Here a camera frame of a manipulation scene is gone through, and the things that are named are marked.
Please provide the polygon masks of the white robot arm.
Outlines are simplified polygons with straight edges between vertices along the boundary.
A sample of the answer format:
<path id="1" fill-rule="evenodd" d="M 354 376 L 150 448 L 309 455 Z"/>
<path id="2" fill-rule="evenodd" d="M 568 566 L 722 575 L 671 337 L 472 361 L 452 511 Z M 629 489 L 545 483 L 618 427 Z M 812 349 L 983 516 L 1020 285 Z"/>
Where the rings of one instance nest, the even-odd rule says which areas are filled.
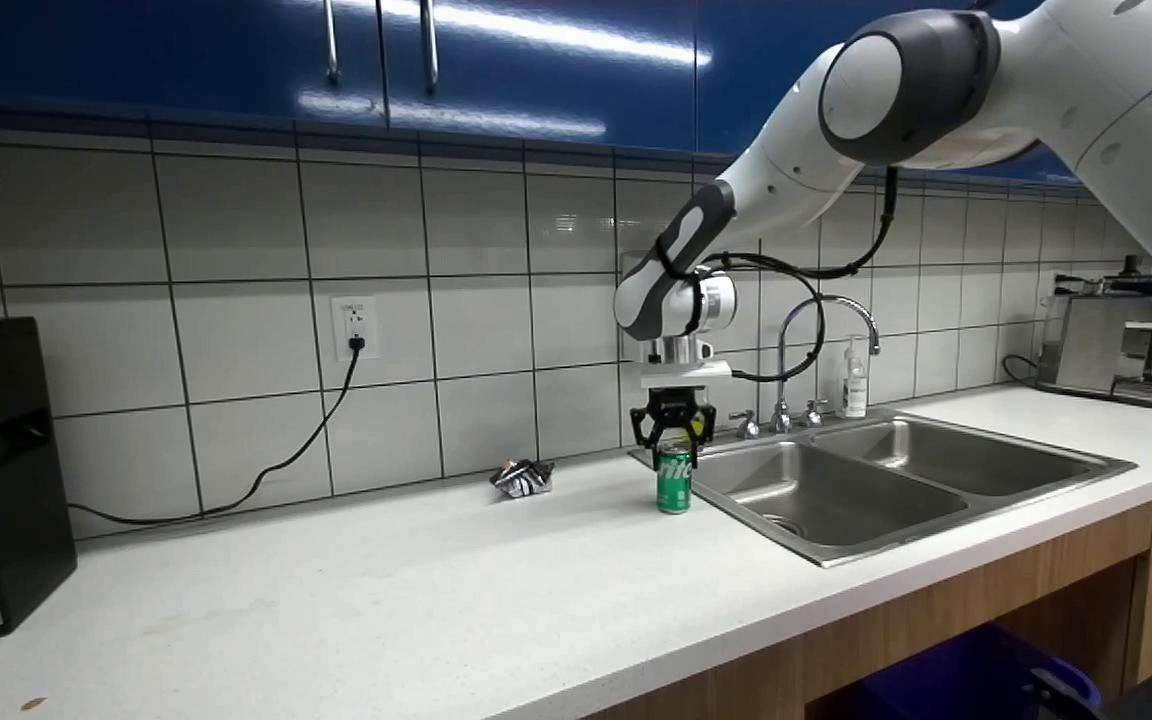
<path id="1" fill-rule="evenodd" d="M 815 220 L 865 168 L 958 170 L 1028 149 L 1152 257 L 1152 0 L 1039 0 L 1015 19 L 910 6 L 825 46 L 629 269 L 618 325 L 663 340 L 730 320 L 714 250 Z"/>

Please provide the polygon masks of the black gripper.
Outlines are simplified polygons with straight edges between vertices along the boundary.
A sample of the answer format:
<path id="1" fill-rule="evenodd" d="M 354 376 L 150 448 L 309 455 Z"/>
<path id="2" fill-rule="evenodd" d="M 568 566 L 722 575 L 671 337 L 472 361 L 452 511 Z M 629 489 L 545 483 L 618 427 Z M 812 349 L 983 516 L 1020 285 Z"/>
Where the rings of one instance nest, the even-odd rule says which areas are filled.
<path id="1" fill-rule="evenodd" d="M 702 464 L 702 452 L 714 443 L 717 408 L 702 405 L 692 387 L 653 387 L 650 408 L 634 408 L 634 439 L 640 461 L 658 473 L 658 439 L 670 427 L 688 432 L 688 464 Z"/>

